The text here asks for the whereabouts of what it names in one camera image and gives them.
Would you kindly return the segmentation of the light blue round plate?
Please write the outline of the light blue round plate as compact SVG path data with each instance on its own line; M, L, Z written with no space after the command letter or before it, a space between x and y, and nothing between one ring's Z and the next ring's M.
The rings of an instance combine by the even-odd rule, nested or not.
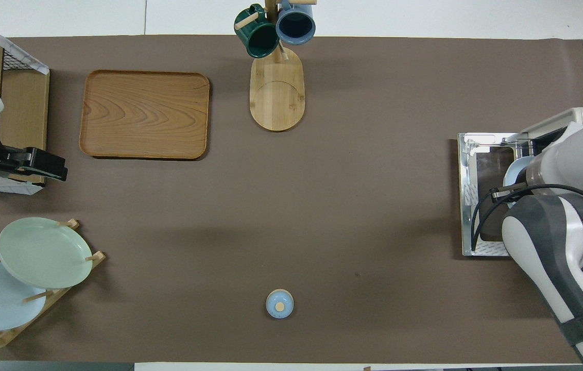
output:
M522 157L518 158L513 162L507 169L503 178L503 187L512 186L517 183L526 183L525 180L525 169L534 160L534 157Z

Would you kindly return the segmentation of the blue mug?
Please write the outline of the blue mug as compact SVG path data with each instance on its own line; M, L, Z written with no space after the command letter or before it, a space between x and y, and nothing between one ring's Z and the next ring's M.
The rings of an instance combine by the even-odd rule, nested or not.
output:
M277 19L277 33L285 44L301 45L315 35L316 24L312 7L316 3L306 0L280 0Z

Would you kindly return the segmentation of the marble pattern sheet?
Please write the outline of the marble pattern sheet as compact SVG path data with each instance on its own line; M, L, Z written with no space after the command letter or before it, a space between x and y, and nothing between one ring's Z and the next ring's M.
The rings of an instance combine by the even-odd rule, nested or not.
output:
M31 56L18 45L0 35L0 49L4 52L3 70L34 70L48 75L49 67L40 60Z

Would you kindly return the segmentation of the wooden shelf unit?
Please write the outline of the wooden shelf unit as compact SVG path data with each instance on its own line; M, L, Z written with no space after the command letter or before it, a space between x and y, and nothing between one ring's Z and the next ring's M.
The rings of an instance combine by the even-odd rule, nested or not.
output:
M0 47L0 140L16 148L46 149L49 74L16 66Z

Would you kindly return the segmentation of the brown table mat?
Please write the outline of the brown table mat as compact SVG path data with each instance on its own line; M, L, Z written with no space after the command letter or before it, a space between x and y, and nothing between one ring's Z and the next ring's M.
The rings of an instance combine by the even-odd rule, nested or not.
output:
M106 260L0 361L576 363L511 259L461 253L461 132L513 132L583 107L583 42L320 37L296 47L306 110L270 133L230 36L16 38L51 70L47 150L66 182L0 193L0 232L80 221ZM95 70L211 82L197 161L79 147ZM272 318L275 289L294 311Z

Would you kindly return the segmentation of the pale green plate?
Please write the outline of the pale green plate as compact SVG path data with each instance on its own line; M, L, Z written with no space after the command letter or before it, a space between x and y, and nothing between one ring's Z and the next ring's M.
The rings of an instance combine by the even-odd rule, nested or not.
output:
M0 232L0 261L17 280L41 289L66 289L91 273L89 244L75 230L42 217L9 223Z

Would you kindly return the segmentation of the wooden serving tray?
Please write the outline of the wooden serving tray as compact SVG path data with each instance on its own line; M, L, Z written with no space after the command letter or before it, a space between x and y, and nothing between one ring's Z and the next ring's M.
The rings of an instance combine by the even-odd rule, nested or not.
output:
M207 150L210 101L211 83L200 73L92 71L80 150L95 158L197 160Z

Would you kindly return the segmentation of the wooden mug tree stand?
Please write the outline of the wooden mug tree stand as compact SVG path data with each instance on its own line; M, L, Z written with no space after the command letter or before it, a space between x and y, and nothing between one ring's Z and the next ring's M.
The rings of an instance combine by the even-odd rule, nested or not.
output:
M261 6L265 8L268 20L277 28L280 0L265 0ZM287 131L301 121L305 101L301 59L279 38L272 54L254 58L252 62L249 87L251 115L257 124L268 131Z

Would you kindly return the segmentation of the small blue lidded jar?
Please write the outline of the small blue lidded jar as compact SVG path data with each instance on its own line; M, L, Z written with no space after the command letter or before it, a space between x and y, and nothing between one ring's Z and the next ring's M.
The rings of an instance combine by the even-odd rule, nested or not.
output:
M294 298L285 289L275 289L265 300L266 312L275 319L285 319L294 311Z

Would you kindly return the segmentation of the beige toaster oven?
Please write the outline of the beige toaster oven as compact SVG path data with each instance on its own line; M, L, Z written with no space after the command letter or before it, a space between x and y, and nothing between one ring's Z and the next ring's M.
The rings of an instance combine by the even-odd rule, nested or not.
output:
M568 129L583 128L583 108L572 108L518 133L461 133L459 197L465 256L510 256L503 242L503 219L521 197L526 183L503 187L503 178L518 158L538 157Z

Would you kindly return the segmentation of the dark green mug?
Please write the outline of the dark green mug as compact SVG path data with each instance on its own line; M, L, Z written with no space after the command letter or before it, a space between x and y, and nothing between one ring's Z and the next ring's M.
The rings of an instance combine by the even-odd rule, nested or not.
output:
M253 3L242 10L235 17L233 26L245 51L253 58L269 56L278 46L277 29L268 20L265 8L258 3Z

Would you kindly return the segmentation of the wooden plate rack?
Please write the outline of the wooden plate rack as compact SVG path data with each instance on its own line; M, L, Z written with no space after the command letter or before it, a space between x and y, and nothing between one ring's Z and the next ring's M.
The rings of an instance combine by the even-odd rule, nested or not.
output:
M66 222L59 222L59 221L57 221L57 222L58 222L58 225L68 226L77 232L77 228L79 226L79 223L77 220L71 219L71 220L66 221ZM87 258L87 260L92 262L92 270L93 270L94 268L96 268L97 266L99 266L103 262L103 260L105 259L105 255L101 251L96 251L96 252L91 251L91 252L92 252L92 255L89 258ZM13 329L5 330L5 331L0 331L0 348L5 347L7 344L9 344L11 341L13 341L14 338L16 338L16 336L21 334L28 326L30 326L30 324L37 321L37 319L39 317L41 317L47 310L49 310L54 305L54 303L56 303L56 301L61 299L72 288L73 288L73 286L71 286L70 288L66 288L66 289L43 289L44 293L37 294L35 296L31 296L31 297L26 298L24 300L25 302L35 300L39 297L45 297L46 302L45 302L45 305L42 309L42 312L40 312L40 314L38 314L37 317L35 317L35 319L31 320L30 322L27 322L23 326L15 327Z

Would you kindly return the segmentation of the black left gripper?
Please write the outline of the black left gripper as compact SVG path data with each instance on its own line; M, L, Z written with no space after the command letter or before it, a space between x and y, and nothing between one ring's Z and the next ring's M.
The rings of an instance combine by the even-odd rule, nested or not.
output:
M5 146L4 149L7 154L1 161L1 166L9 174L37 175L59 181L67 180L68 169L65 167L65 158L33 146L25 148Z

